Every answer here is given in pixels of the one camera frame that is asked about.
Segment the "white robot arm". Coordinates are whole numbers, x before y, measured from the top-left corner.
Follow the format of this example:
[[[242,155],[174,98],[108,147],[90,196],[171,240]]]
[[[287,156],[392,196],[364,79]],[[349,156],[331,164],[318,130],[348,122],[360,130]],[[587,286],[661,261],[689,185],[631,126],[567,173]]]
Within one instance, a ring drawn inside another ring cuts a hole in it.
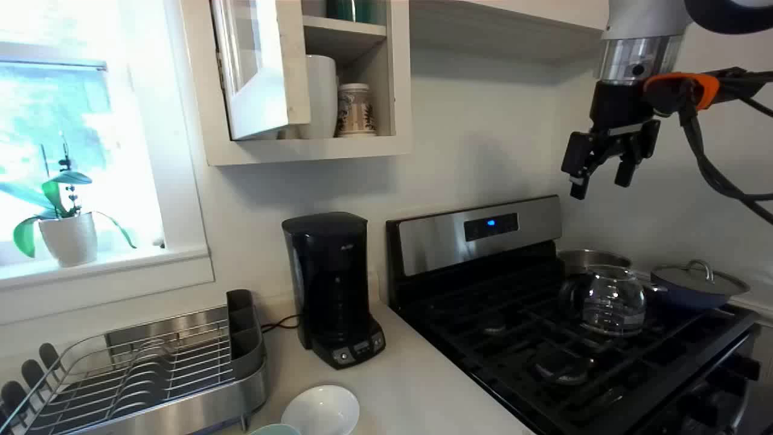
[[[591,128],[573,133],[560,168],[570,177],[570,196],[583,199],[589,177],[608,156],[618,156],[616,183],[627,185],[633,171],[655,153],[660,116],[694,116],[720,102],[753,102],[770,83],[769,73],[725,67],[676,73],[683,32],[698,23],[714,33],[753,33],[773,27],[770,0],[608,0],[604,56],[591,96]]]

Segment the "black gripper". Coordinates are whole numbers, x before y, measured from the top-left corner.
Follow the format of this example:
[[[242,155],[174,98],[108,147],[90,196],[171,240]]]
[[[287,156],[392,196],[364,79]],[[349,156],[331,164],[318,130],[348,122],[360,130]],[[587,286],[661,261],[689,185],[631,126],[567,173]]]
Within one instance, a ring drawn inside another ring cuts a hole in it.
[[[642,160],[655,153],[660,121],[642,98],[640,85],[599,83],[591,96],[591,130],[573,133],[560,168],[570,177],[570,196],[587,196],[591,171],[604,156],[620,155],[613,182],[627,185]]]

